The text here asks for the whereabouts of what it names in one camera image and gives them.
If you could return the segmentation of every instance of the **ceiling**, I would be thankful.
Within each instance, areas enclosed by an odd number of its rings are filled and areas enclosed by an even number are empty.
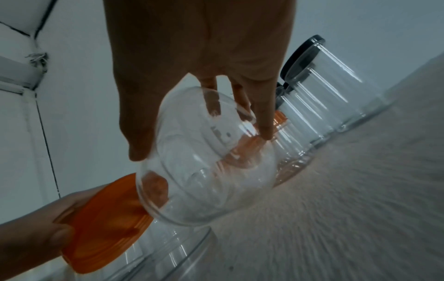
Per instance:
[[[1,0],[0,22],[27,34],[39,27],[51,0]]]

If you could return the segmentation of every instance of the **person's right hand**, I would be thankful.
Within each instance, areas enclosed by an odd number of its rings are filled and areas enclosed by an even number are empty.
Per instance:
[[[104,0],[130,159],[148,156],[160,104],[187,73],[211,89],[227,75],[234,99],[247,110],[251,104],[262,138],[271,139],[295,2]]]

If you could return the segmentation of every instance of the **gray table surface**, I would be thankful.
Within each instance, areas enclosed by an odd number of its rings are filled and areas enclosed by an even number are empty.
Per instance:
[[[257,205],[212,224],[203,280],[444,280],[444,56]]]

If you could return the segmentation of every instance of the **hand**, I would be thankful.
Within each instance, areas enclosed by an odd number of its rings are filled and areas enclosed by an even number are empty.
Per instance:
[[[60,256],[74,234],[64,223],[103,187],[70,194],[0,225],[0,281]]]
[[[262,138],[271,139],[276,82],[295,0],[104,3],[120,128],[131,160],[149,154],[160,103],[187,73],[215,90],[216,76],[227,75],[234,99],[247,110],[251,107]]]

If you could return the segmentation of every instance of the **person's left hand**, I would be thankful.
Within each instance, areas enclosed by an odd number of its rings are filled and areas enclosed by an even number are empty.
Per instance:
[[[0,225],[0,281],[60,256],[74,235],[66,223],[104,186],[70,194]]]

